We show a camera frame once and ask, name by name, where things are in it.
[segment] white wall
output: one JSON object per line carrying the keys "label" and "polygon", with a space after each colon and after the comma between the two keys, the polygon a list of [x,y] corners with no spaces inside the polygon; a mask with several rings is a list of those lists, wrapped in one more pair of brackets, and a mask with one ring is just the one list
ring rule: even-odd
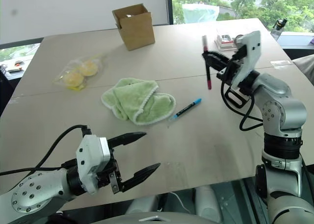
{"label": "white wall", "polygon": [[0,44],[116,28],[112,10],[138,3],[154,25],[168,23],[166,0],[1,0]]}

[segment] pen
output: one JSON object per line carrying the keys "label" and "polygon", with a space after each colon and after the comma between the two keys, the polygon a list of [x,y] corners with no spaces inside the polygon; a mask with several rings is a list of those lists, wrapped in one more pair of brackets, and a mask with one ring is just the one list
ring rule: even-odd
{"label": "pen", "polygon": [[[203,50],[204,52],[208,51],[208,47],[207,47],[207,37],[206,35],[202,36],[202,41],[203,41]],[[207,87],[210,90],[211,89],[211,79],[210,79],[210,69],[209,69],[209,65],[207,65],[205,63],[205,67],[206,67],[206,76],[207,76]]]}
{"label": "pen", "polygon": [[175,114],[174,116],[172,116],[169,121],[171,120],[175,120],[177,117],[179,117],[181,114],[183,114],[184,112],[188,111],[189,109],[191,109],[192,107],[198,105],[199,103],[201,103],[202,99],[199,98],[197,100],[195,100],[194,102],[192,102],[190,105],[188,105],[186,108],[184,108],[183,110],[179,111],[177,114]]}

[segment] green towel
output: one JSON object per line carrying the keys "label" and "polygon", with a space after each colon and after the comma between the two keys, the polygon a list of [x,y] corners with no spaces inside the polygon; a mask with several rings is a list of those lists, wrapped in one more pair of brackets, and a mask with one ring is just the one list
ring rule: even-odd
{"label": "green towel", "polygon": [[169,117],[176,101],[166,93],[156,93],[156,81],[123,78],[101,99],[121,120],[130,119],[136,125],[153,124]]}

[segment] open cardboard box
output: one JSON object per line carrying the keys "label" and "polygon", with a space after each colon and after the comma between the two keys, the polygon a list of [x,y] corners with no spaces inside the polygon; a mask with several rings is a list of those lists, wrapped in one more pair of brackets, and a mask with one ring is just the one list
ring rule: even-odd
{"label": "open cardboard box", "polygon": [[143,4],[113,10],[112,13],[129,51],[155,42],[152,15]]}

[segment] yellow fruit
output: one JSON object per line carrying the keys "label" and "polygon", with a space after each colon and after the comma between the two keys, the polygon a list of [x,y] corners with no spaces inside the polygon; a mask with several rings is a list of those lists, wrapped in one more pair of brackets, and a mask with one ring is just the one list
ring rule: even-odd
{"label": "yellow fruit", "polygon": [[98,71],[98,66],[92,61],[85,61],[79,68],[79,72],[84,76],[93,76]]}
{"label": "yellow fruit", "polygon": [[63,82],[67,87],[78,87],[84,81],[84,76],[77,72],[69,72],[63,76]]}

